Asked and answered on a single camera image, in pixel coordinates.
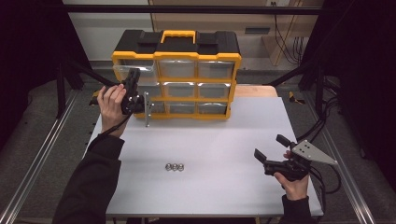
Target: black jacket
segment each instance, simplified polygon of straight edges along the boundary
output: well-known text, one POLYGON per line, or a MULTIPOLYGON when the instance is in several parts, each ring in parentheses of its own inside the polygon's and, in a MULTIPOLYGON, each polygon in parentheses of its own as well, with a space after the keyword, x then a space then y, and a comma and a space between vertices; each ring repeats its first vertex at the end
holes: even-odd
MULTIPOLYGON (((113 136, 96 138, 69 179, 56 208, 53 224, 106 223, 106 210, 119 180, 119 156, 124 141, 113 136)), ((289 201, 282 197, 285 215, 280 223, 316 223, 308 198, 289 201)))

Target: yellow and black storage organizer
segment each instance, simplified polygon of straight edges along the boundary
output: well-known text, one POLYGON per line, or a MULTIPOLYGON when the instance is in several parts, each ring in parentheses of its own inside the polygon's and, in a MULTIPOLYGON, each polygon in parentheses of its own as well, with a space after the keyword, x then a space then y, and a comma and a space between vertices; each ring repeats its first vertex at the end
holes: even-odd
POLYGON ((138 92, 154 103, 152 119, 230 117, 241 63, 234 32, 126 30, 112 60, 119 81, 140 69, 138 92))

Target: person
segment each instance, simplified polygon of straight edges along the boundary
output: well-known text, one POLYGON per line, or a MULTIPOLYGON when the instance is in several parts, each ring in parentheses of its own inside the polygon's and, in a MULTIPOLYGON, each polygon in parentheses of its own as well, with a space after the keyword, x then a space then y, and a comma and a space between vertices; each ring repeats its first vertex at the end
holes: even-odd
MULTIPOLYGON (((123 85, 103 87, 98 94, 102 117, 102 131, 92 140, 87 152, 71 175, 52 219, 53 224, 106 223, 106 210, 116 190, 120 173, 119 156, 124 144, 120 139, 126 122, 109 134, 107 130, 126 120, 120 103, 126 90, 123 85)), ((307 175, 302 180, 289 182, 280 173, 274 174, 284 187, 282 197, 284 216, 280 223, 315 223, 309 211, 307 175)))

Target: table top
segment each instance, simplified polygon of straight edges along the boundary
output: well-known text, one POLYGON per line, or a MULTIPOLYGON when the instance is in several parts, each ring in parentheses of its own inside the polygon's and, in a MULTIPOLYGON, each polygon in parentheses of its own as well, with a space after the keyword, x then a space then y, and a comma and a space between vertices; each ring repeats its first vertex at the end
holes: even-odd
MULTIPOLYGON (((99 118, 92 136, 100 132, 99 118)), ((122 138, 119 184, 107 208, 110 217, 260 217, 283 214, 285 193, 254 158, 283 161, 277 134, 295 141, 279 97, 240 97, 227 120, 131 119, 122 138), (183 163, 184 171, 166 171, 183 163)), ((318 196, 308 186, 313 216, 318 196)))

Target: yellow handle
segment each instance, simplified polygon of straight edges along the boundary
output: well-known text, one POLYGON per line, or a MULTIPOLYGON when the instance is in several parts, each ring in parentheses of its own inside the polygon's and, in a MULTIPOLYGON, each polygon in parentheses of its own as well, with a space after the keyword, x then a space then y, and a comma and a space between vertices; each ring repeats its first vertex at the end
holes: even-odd
POLYGON ((192 44, 195 44, 195 31, 182 31, 182 30, 166 30, 163 31, 163 38, 161 43, 165 41, 167 36, 172 37, 192 37, 192 44))

